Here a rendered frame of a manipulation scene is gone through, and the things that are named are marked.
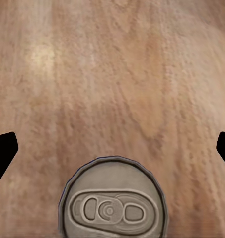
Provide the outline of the can of soda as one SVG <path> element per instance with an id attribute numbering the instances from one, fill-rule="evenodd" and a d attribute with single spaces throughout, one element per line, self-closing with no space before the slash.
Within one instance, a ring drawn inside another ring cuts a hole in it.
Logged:
<path id="1" fill-rule="evenodd" d="M 62 238 L 166 238 L 168 223 L 165 194 L 155 176 L 120 156 L 81 166 L 59 202 Z"/>

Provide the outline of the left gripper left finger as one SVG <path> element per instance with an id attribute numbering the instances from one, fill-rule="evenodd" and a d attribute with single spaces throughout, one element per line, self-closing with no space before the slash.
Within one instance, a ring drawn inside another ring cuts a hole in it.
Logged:
<path id="1" fill-rule="evenodd" d="M 0 179 L 18 151 L 14 132 L 0 135 Z"/>

